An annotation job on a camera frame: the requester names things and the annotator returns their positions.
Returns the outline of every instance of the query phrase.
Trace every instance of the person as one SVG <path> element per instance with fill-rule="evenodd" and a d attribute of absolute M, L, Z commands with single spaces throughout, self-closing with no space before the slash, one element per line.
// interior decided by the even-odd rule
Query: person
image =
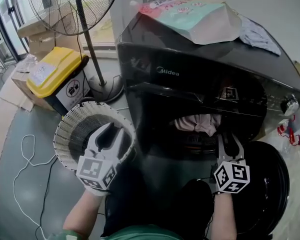
<path fill-rule="evenodd" d="M 107 240 L 202 240 L 212 215 L 211 240 L 237 238 L 231 194 L 213 196 L 202 180 L 190 180 L 165 211 L 152 205 L 143 176 L 135 168 L 127 167 L 114 178 L 110 194 L 85 188 L 62 232 L 49 240 L 88 240 L 104 198 L 106 222 L 101 237 Z"/>

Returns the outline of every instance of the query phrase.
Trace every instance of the sticker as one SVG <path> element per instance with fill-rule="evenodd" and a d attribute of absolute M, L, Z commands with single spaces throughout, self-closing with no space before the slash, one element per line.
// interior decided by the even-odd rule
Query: sticker
<path fill-rule="evenodd" d="M 228 193 L 238 193 L 246 186 L 245 183 L 242 182 L 231 182 L 229 186 L 227 186 L 223 191 Z"/>
<path fill-rule="evenodd" d="M 80 178 L 83 181 L 83 184 L 85 184 L 86 186 L 93 188 L 93 189 L 99 189 L 102 190 L 102 186 L 99 184 L 99 182 L 91 180 L 91 179 L 87 179 L 87 178 Z"/>
<path fill-rule="evenodd" d="M 102 164 L 103 161 L 100 160 L 85 159 L 83 160 L 83 164 L 79 174 L 82 176 L 89 176 L 97 180 Z"/>
<path fill-rule="evenodd" d="M 187 11 L 189 11 L 189 7 L 183 7 L 178 9 L 178 13 L 186 13 Z"/>
<path fill-rule="evenodd" d="M 228 174 L 223 165 L 218 169 L 217 172 L 215 172 L 214 175 L 215 175 L 215 178 L 218 182 L 218 186 L 220 189 L 229 181 Z"/>
<path fill-rule="evenodd" d="M 232 173 L 233 173 L 233 178 L 235 180 L 243 180 L 243 181 L 248 180 L 247 169 L 245 166 L 233 163 L 232 164 Z"/>
<path fill-rule="evenodd" d="M 69 111 L 77 105 L 89 91 L 90 87 L 88 81 L 85 78 L 84 73 L 81 71 L 77 76 L 69 80 L 69 82 L 64 85 L 64 87 L 56 94 L 56 97 Z"/>
<path fill-rule="evenodd" d="M 109 186 L 110 182 L 114 179 L 115 176 L 116 176 L 115 168 L 111 166 L 107 174 L 104 176 L 104 179 L 102 180 L 106 188 Z"/>
<path fill-rule="evenodd" d="M 56 67 L 54 65 L 41 61 L 35 66 L 34 70 L 30 73 L 29 78 L 36 86 L 40 86 L 55 70 Z"/>

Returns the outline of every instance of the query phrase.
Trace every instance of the round fan grille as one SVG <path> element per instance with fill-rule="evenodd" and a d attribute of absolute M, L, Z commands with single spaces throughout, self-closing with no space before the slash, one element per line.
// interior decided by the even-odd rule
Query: round fan grille
<path fill-rule="evenodd" d="M 136 132 L 133 124 L 109 105 L 88 101 L 73 107 L 55 131 L 54 151 L 64 167 L 75 171 L 79 157 L 85 154 L 91 134 L 108 123 L 124 128 L 123 142 L 118 154 L 119 163 L 122 163 L 135 145 Z"/>
<path fill-rule="evenodd" d="M 93 28 L 114 0 L 29 0 L 36 17 L 46 28 L 63 35 L 78 35 Z"/>

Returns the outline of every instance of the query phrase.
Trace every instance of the midea logo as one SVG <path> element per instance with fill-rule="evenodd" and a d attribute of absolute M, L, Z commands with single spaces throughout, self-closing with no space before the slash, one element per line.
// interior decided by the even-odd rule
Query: midea logo
<path fill-rule="evenodd" d="M 179 76 L 179 73 L 178 72 L 173 72 L 172 70 L 166 70 L 164 69 L 162 66 L 158 66 L 156 68 L 156 71 L 159 73 L 159 74 L 167 74 L 167 75 L 173 75 L 173 76 Z"/>

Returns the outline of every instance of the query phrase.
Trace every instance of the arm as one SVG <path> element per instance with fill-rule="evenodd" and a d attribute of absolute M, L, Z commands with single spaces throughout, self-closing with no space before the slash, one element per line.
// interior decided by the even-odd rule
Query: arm
<path fill-rule="evenodd" d="M 103 196 L 97 196 L 85 190 L 72 208 L 63 224 L 64 230 L 74 231 L 88 239 L 95 226 L 98 210 Z"/>
<path fill-rule="evenodd" d="M 214 198 L 211 239 L 237 239 L 235 213 L 230 193 L 217 194 Z"/>

